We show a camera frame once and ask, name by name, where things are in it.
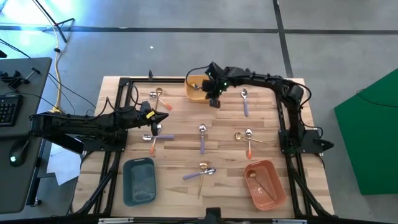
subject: metal spoon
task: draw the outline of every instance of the metal spoon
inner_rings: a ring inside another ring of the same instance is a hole
[[[157,93],[155,93],[153,91],[149,93],[149,96],[152,97],[152,98],[158,98],[159,99],[159,97],[157,97]],[[159,101],[162,102],[167,107],[167,109],[169,109],[169,110],[173,109],[168,103],[165,103],[163,100],[159,99]]]
[[[204,124],[199,125],[199,131],[201,132],[200,154],[204,154],[205,153],[205,131],[206,131],[206,126]]]
[[[248,97],[248,92],[246,91],[246,89],[243,89],[241,91],[241,96],[243,97],[244,115],[249,116],[248,101],[246,100],[246,98]]]
[[[253,132],[251,131],[250,128],[247,128],[246,130],[246,136],[248,138],[251,138],[251,136],[253,135]],[[251,144],[250,144],[250,139],[249,139],[249,150],[248,150],[248,159],[251,159]]]
[[[151,134],[143,134],[142,139],[145,141],[151,141],[152,139],[159,138],[159,139],[173,139],[174,135],[173,134],[162,134],[158,136],[153,136]]]
[[[235,139],[236,140],[241,140],[242,138],[247,139],[247,140],[252,140],[252,141],[256,141],[256,142],[261,142],[261,143],[267,144],[266,142],[263,142],[263,141],[260,141],[260,140],[257,140],[257,139],[245,137],[240,132],[236,132],[235,133]]]
[[[212,175],[212,174],[214,174],[215,172],[216,172],[216,168],[214,168],[214,167],[209,167],[209,168],[207,168],[205,171],[201,171],[201,172],[197,172],[197,173],[194,173],[194,174],[185,175],[185,176],[182,177],[182,179],[183,179],[183,180],[187,180],[187,179],[189,179],[189,178],[196,177],[196,176],[199,176],[199,175],[202,175],[202,174]]]
[[[205,171],[208,168],[207,162],[201,162],[199,163],[199,167],[202,171]],[[203,183],[203,174],[200,176],[200,185],[199,185],[199,191],[198,191],[198,198],[200,197],[200,191],[201,191],[201,184]]]
[[[250,178],[255,179],[255,180],[257,181],[257,183],[259,183],[259,185],[261,186],[261,188],[264,189],[264,191],[267,193],[267,195],[268,195],[271,199],[275,200],[274,197],[271,196],[271,194],[268,192],[268,190],[267,190],[267,189],[259,182],[259,180],[257,179],[257,177],[256,177],[256,176],[257,176],[256,171],[254,171],[254,170],[249,170],[248,176],[249,176]]]
[[[161,130],[162,130],[162,125],[161,125],[161,124],[158,124],[158,125],[157,125],[157,132],[160,133]],[[149,153],[150,153],[151,155],[155,152],[155,143],[156,143],[156,139],[157,139],[157,137],[155,136],[154,142],[152,143],[152,147],[150,147]]]
[[[157,111],[157,105],[159,104],[159,98],[160,98],[160,95],[163,93],[163,90],[162,90],[162,88],[158,87],[158,88],[156,88],[155,92],[157,95],[155,110]]]

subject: gold spoon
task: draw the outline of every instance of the gold spoon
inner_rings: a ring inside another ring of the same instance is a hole
[[[162,88],[158,87],[158,88],[156,88],[155,92],[157,94],[155,111],[157,111],[157,105],[159,104],[159,98],[160,98],[160,95],[163,93],[163,90],[162,90]]]
[[[250,178],[253,178],[254,180],[256,180],[257,183],[259,183],[259,185],[261,186],[261,188],[264,189],[264,191],[267,193],[267,195],[268,195],[271,199],[275,200],[274,197],[271,196],[271,194],[268,192],[268,190],[259,182],[259,180],[257,180],[256,171],[254,171],[254,170],[249,170],[248,176],[249,176]]]
[[[199,163],[199,167],[202,171],[205,171],[208,168],[208,163],[207,162],[201,162]],[[201,191],[201,184],[203,182],[203,174],[200,176],[200,185],[199,185],[199,191],[198,191],[198,198],[200,197],[200,191]]]
[[[261,143],[267,144],[266,142],[263,142],[263,141],[260,141],[260,140],[257,140],[257,139],[244,137],[244,136],[242,135],[242,133],[240,133],[240,132],[236,132],[236,133],[235,133],[235,139],[236,139],[236,140],[241,140],[242,138],[247,139],[247,140],[252,140],[252,141],[256,141],[256,142],[261,142]]]

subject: black desk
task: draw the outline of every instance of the black desk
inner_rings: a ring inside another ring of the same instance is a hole
[[[4,59],[0,60],[0,70],[9,75],[18,70],[23,77],[26,77],[31,71],[30,68],[35,67],[42,74],[35,74],[29,79],[29,85],[21,85],[18,90],[23,93],[42,96],[51,62],[51,58]],[[0,82],[0,95],[7,92],[11,92],[11,90],[5,83]],[[16,126],[0,128],[0,213],[14,213],[24,209],[32,174],[37,165],[42,138],[30,137],[27,159],[20,167],[12,167],[8,157],[14,141],[28,134],[30,128],[29,116],[37,112],[39,103],[38,97],[24,95]]]

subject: gray floor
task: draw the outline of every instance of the gray floor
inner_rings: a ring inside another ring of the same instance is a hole
[[[34,5],[9,1],[0,22],[47,24]],[[46,1],[57,20],[76,18],[76,26],[276,28],[271,0],[69,0]],[[286,29],[397,29],[398,2],[394,0],[279,0]],[[16,16],[18,9],[25,17]],[[182,76],[190,68],[215,61],[222,66],[249,67],[286,76],[278,34],[205,33],[67,33],[59,68],[64,85],[96,102],[105,75]],[[1,31],[0,37],[32,57],[53,57],[51,32]],[[346,153],[333,108],[397,68],[398,35],[286,35],[296,78],[313,91],[310,104],[315,124],[335,143],[325,153],[326,175],[335,213],[344,218],[398,223],[398,195],[362,196]],[[9,58],[23,55],[5,47]],[[44,97],[55,101],[48,82]],[[77,113],[90,106],[68,94]],[[66,100],[62,108],[72,112]],[[50,109],[42,103],[40,110]],[[44,204],[0,219],[48,217],[65,214],[73,182],[61,187],[55,180],[40,185]]]

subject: wooden tabletop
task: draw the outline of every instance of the wooden tabletop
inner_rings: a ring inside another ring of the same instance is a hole
[[[114,104],[119,78],[104,77],[96,114],[103,109],[107,96]],[[301,78],[294,78],[293,81],[304,83]],[[157,87],[163,89],[161,99],[171,104],[173,110],[168,111],[159,103],[158,110],[169,113],[169,117],[161,122],[162,134],[174,134],[175,139],[158,139],[155,154],[150,155],[151,143],[141,139],[143,134],[150,134],[150,129],[144,127],[129,130],[126,150],[122,153],[119,166],[112,216],[204,217],[206,207],[220,207],[221,216],[224,218],[294,217],[285,157],[279,147],[279,118],[272,90],[255,86],[231,87],[220,97],[221,108],[216,109],[209,107],[208,103],[189,102],[185,97],[183,83],[137,83],[137,87],[139,101],[149,100],[153,107],[155,100],[149,98],[149,92]],[[243,88],[248,91],[248,117],[243,113],[243,99],[240,95]],[[108,107],[105,112],[110,113],[112,109]],[[306,124],[313,124],[308,103],[304,105],[302,118]],[[207,126],[204,155],[200,154],[198,129],[202,123]],[[248,143],[234,139],[236,131],[244,132],[246,128],[252,129],[253,138],[267,143],[252,142],[251,160],[246,157]],[[73,201],[75,210],[83,206],[97,187],[103,157],[103,152],[94,152],[83,163]],[[128,160],[142,157],[151,157],[155,162],[157,196],[151,203],[127,207],[123,202],[123,165]],[[302,157],[308,188],[324,209],[333,213],[320,158],[313,154],[302,154]],[[272,161],[287,195],[283,206],[266,212],[254,206],[243,177],[243,170],[248,164],[261,160]],[[182,176],[200,171],[198,165],[202,161],[211,162],[217,171],[213,175],[203,177],[201,196],[198,198],[200,178],[183,180]],[[297,189],[300,208],[305,212],[298,186]],[[108,187],[103,196],[101,211],[106,203]]]

